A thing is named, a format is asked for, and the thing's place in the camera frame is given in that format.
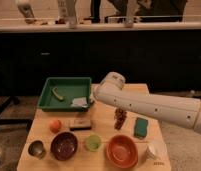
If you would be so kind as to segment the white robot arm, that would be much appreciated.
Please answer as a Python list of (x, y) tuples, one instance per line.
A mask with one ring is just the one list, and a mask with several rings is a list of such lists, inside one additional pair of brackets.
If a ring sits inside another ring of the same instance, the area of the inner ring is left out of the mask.
[(143, 94), (124, 90), (125, 77), (109, 72), (93, 90), (96, 100), (201, 134), (201, 99)]

